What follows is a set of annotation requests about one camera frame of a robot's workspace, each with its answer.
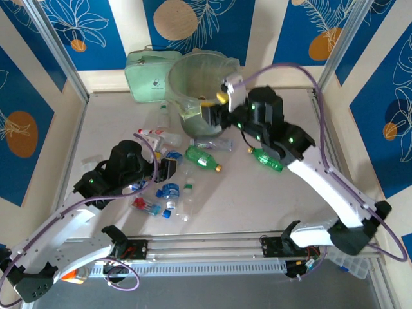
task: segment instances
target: plastic bottle label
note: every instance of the plastic bottle label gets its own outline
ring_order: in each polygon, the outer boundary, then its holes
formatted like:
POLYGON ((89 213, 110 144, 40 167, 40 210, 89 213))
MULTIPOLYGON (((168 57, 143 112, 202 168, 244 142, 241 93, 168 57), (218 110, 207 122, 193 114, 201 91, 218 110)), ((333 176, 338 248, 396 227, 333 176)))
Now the plastic bottle label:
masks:
POLYGON ((168 183, 162 188, 162 197, 167 199, 179 198, 179 186, 175 183, 168 183))
POLYGON ((199 163, 199 164, 202 164, 203 166, 206 166, 206 165, 207 165, 207 160, 205 160, 204 158, 200 158, 200 159, 198 160, 198 163, 199 163))
POLYGON ((166 155, 166 158, 175 159, 176 161, 182 160, 183 156, 175 150, 170 150, 166 155))

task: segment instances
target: beige circle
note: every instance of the beige circle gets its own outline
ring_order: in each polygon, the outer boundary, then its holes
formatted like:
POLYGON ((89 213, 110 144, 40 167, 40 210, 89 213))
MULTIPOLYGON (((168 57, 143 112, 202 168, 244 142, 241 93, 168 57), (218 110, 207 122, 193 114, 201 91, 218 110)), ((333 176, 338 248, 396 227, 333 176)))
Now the beige circle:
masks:
POLYGON ((19 5, 19 6, 24 5, 23 0, 10 0, 10 1, 17 4, 17 5, 19 5))
POLYGON ((182 0, 163 2, 154 13, 153 21, 157 32, 170 41, 186 39, 198 28, 196 13, 182 0))
POLYGON ((290 0, 293 5, 301 5, 304 3, 306 0, 290 0))

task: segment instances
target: plastic container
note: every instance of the plastic container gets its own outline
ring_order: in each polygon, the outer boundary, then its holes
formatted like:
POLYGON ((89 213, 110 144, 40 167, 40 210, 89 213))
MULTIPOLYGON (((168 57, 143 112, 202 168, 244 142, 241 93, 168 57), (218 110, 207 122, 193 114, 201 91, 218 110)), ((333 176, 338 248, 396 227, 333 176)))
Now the plastic container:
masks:
POLYGON ((157 128, 169 129, 170 128, 170 115, 167 107, 167 102, 163 102, 160 105, 159 114, 157 115, 157 128))
POLYGON ((137 102, 154 102, 165 97, 165 78, 182 57, 178 51, 132 51, 127 55, 124 74, 137 102))
POLYGON ((182 137, 179 134, 168 133, 162 130, 145 130, 139 129, 137 133, 149 135, 149 134, 156 134, 158 136, 163 137, 164 142, 170 146, 180 147, 182 144, 182 137))
POLYGON ((176 209, 176 215, 184 222, 192 217, 194 207, 193 189, 194 180, 192 178, 186 179, 182 190, 182 197, 176 209))
POLYGON ((200 115, 200 102, 220 104, 216 93, 225 77, 240 71, 239 60, 217 51, 196 50, 176 61, 166 78, 165 100, 179 112, 183 130, 189 136, 217 136, 221 127, 209 126, 200 115))
POLYGON ((349 256, 336 247, 329 247, 327 258, 356 278, 365 279, 368 275, 370 264, 364 257, 349 256))
POLYGON ((233 150, 233 140, 221 137, 199 137, 192 138, 190 144, 198 149, 210 149, 210 150, 233 150))

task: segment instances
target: plastic bottle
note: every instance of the plastic bottle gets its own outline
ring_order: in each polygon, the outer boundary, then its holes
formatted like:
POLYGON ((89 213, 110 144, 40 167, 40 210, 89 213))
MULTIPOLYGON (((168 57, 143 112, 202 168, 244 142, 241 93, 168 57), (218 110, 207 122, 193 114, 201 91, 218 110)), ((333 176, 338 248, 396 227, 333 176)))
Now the plastic bottle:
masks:
POLYGON ((176 209, 176 215, 184 222, 188 221, 193 213, 193 185, 194 180, 192 178, 186 179, 185 185, 183 186, 181 202, 176 209))
POLYGON ((203 137, 203 138, 192 138, 190 141, 192 146, 196 146, 198 149, 210 149, 210 150, 233 150, 233 140, 228 140, 226 138, 216 137, 203 137))
POLYGON ((166 200, 167 209, 175 209, 179 202, 179 186, 175 183, 168 183, 158 190, 156 196, 166 200))
POLYGON ((167 108, 167 103, 163 102, 160 105, 159 114, 157 116, 157 128, 169 129, 170 128, 170 115, 167 108))
MULTIPOLYGON (((150 200, 149 198, 134 198, 131 206, 152 216, 157 216, 162 211, 162 206, 150 200)), ((163 211, 162 216, 169 218, 170 214, 171 212, 166 209, 165 211, 163 211)))
POLYGON ((176 150, 168 150, 167 148, 162 148, 160 150, 160 154, 162 158, 169 158, 169 159, 177 160, 178 165, 182 164, 183 162, 183 156, 176 150))
POLYGON ((139 129, 140 134, 148 135, 150 133, 156 134, 164 138, 165 143, 171 146, 179 147, 182 144, 182 137, 179 134, 168 133, 162 130, 145 130, 139 129))
POLYGON ((248 153, 251 153, 259 162, 263 165, 269 166, 275 171, 281 172, 283 170, 283 165, 279 161, 269 157, 269 155, 262 149, 250 147, 248 149, 248 153))
POLYGON ((194 146, 189 146, 189 148, 187 148, 185 157, 203 169, 214 169, 216 172, 221 171, 221 165, 218 164, 209 153, 197 149, 194 146))

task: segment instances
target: clear plastic bottle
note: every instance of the clear plastic bottle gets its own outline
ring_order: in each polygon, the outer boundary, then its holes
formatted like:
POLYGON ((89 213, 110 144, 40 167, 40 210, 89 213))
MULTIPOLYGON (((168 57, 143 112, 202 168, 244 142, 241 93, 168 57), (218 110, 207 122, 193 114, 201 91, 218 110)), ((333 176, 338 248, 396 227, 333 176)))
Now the clear plastic bottle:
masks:
POLYGON ((170 115, 167 107, 167 102, 163 102, 160 105, 159 114, 157 116, 157 128, 169 129, 170 128, 170 115))
POLYGON ((156 134, 164 138, 165 143, 174 147, 180 147, 182 144, 182 137, 179 134, 168 133, 162 130, 145 130, 139 129, 137 133, 148 135, 150 133, 156 134))
POLYGON ((182 197, 180 198, 180 203, 176 209, 176 215, 184 222, 188 221, 193 213, 193 185, 194 180, 192 178, 186 179, 182 190, 182 197))
POLYGON ((192 138, 190 145, 195 146, 198 149, 210 149, 210 150, 233 150, 233 140, 228 140, 222 137, 202 137, 192 138))

